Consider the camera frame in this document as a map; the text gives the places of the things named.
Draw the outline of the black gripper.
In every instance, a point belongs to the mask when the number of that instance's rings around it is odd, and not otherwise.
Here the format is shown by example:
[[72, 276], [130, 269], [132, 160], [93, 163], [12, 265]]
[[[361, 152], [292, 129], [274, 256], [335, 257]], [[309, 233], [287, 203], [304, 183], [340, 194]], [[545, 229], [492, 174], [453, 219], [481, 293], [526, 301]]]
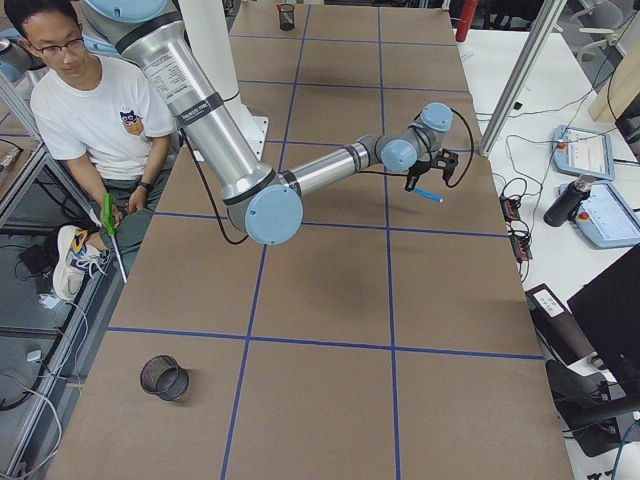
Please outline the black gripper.
[[405, 191], [414, 191], [423, 174], [431, 169], [442, 171], [442, 180], [447, 188], [454, 188], [451, 179], [458, 166], [458, 154], [447, 149], [442, 149], [427, 160], [418, 160], [411, 166], [406, 175]]

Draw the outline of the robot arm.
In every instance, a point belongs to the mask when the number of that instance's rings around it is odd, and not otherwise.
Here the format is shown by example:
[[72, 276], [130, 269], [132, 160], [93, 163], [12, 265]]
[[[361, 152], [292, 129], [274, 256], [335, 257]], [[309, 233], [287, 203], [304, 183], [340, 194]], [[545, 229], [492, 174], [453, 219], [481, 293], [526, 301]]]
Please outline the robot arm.
[[432, 168], [442, 170], [445, 181], [454, 174], [458, 157], [442, 146], [453, 112], [442, 103], [427, 105], [399, 135], [367, 135], [312, 162], [278, 172], [260, 161], [210, 82], [205, 45], [221, 49], [222, 76], [236, 79], [221, 5], [84, 1], [81, 9], [99, 36], [141, 68], [220, 182], [231, 223], [258, 243], [288, 241], [302, 223], [304, 195], [375, 164], [392, 173], [406, 173], [408, 191]]

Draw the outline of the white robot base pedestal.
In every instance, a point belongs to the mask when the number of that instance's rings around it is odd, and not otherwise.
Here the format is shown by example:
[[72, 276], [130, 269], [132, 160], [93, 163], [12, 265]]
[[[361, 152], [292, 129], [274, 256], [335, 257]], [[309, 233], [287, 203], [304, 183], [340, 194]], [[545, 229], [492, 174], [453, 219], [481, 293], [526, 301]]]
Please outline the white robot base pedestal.
[[241, 98], [222, 2], [179, 0], [178, 5], [198, 64], [260, 160], [269, 120], [252, 115]]

